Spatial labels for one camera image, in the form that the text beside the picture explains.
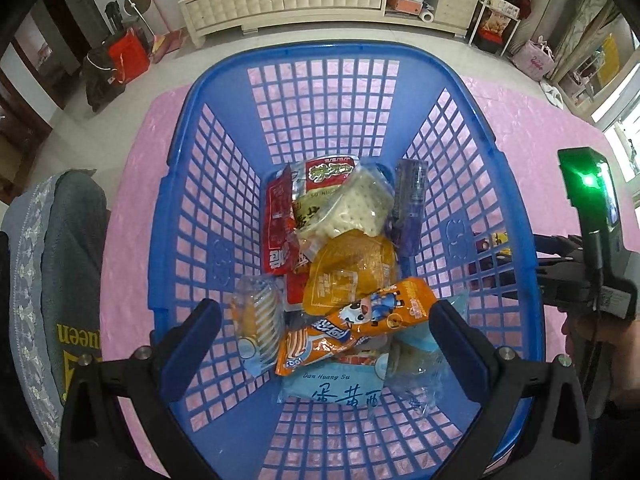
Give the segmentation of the person's right hand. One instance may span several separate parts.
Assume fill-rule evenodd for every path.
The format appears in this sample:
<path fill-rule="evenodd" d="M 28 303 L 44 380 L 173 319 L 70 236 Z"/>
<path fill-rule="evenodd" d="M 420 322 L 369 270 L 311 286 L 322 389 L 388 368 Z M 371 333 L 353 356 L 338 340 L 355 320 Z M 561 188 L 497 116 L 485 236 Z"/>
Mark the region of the person's right hand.
<path fill-rule="evenodd" d="M 565 351 L 576 365 L 588 410 L 600 414 L 608 401 L 639 406 L 639 320 L 571 308 L 561 328 Z"/>

